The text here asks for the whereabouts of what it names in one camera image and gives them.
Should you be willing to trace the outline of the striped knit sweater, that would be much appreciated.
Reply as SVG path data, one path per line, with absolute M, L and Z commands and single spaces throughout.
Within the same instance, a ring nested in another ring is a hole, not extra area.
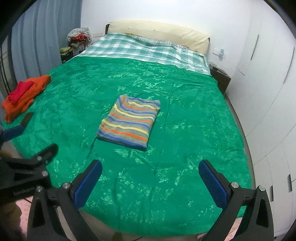
M 97 130 L 102 141 L 145 151 L 161 102 L 121 95 Z

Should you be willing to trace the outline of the clothes pile with knit hat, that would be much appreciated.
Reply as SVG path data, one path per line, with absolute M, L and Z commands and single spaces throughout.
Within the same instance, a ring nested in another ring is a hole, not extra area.
M 88 27 L 74 28 L 67 37 L 67 47 L 60 48 L 60 57 L 62 63 L 67 62 L 71 58 L 82 53 L 90 46 L 92 42 L 92 35 Z

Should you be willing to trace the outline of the orange folded garment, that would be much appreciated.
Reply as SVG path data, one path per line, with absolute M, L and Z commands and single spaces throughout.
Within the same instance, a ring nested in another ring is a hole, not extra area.
M 34 98 L 43 92 L 46 86 L 51 82 L 50 75 L 43 75 L 41 77 L 29 78 L 25 81 L 33 81 L 34 85 L 22 96 L 17 104 L 9 102 L 8 97 L 1 104 L 4 109 L 4 120 L 6 123 L 12 123 L 17 116 L 24 113 L 30 105 L 34 102 Z

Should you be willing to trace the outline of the red folded garment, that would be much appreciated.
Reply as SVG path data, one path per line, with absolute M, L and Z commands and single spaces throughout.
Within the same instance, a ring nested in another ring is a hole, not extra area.
M 33 81 L 20 81 L 16 86 L 16 89 L 8 95 L 8 100 L 12 104 L 17 104 L 17 102 L 22 98 L 22 96 L 34 85 Z

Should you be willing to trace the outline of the green bed blanket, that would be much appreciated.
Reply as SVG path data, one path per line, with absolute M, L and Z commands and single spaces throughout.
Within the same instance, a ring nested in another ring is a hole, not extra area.
M 13 145 L 29 158 L 56 143 L 48 165 L 55 186 L 101 161 L 102 175 L 83 209 L 114 230 L 148 237 L 208 231 L 221 210 L 199 176 L 204 159 L 228 180 L 251 187 L 241 133 L 211 76 L 107 57 L 76 57 L 50 75 Z M 161 103 L 145 151 L 96 137 L 121 95 Z

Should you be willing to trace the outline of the blue grey curtain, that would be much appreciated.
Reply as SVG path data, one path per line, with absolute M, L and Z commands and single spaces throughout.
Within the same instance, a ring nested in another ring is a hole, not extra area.
M 82 1 L 35 1 L 1 43 L 1 99 L 18 82 L 61 65 L 67 34 L 81 26 Z

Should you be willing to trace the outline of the white wardrobe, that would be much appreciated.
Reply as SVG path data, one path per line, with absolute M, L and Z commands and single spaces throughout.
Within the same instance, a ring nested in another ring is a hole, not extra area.
M 273 211 L 275 236 L 295 221 L 295 37 L 266 2 L 252 1 L 249 30 L 227 96 L 255 176 Z

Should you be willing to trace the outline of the green plaid bed sheet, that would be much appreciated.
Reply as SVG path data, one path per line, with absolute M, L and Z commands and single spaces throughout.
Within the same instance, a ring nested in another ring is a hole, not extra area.
M 122 33 L 111 33 L 99 38 L 78 56 L 135 59 L 211 74 L 207 58 L 200 52 L 169 41 L 150 40 Z

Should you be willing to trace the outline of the dark wooden nightstand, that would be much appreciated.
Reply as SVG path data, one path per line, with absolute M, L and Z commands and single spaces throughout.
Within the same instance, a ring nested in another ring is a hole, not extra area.
M 213 63 L 209 64 L 210 73 L 217 81 L 217 86 L 222 94 L 225 94 L 226 89 L 231 81 L 231 77 L 222 69 L 218 68 Z

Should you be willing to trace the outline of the cream pillow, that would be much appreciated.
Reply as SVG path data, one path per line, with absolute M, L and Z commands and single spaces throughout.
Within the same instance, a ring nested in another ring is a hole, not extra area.
M 105 33 L 123 33 L 151 40 L 169 41 L 192 51 L 207 54 L 210 37 L 204 33 L 179 25 L 140 20 L 120 20 L 108 23 Z

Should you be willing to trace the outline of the white wall socket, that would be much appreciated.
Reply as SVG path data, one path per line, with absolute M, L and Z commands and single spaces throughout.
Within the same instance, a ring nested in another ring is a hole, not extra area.
M 216 55 L 220 60 L 227 58 L 227 53 L 223 48 L 221 49 L 214 49 L 213 54 Z

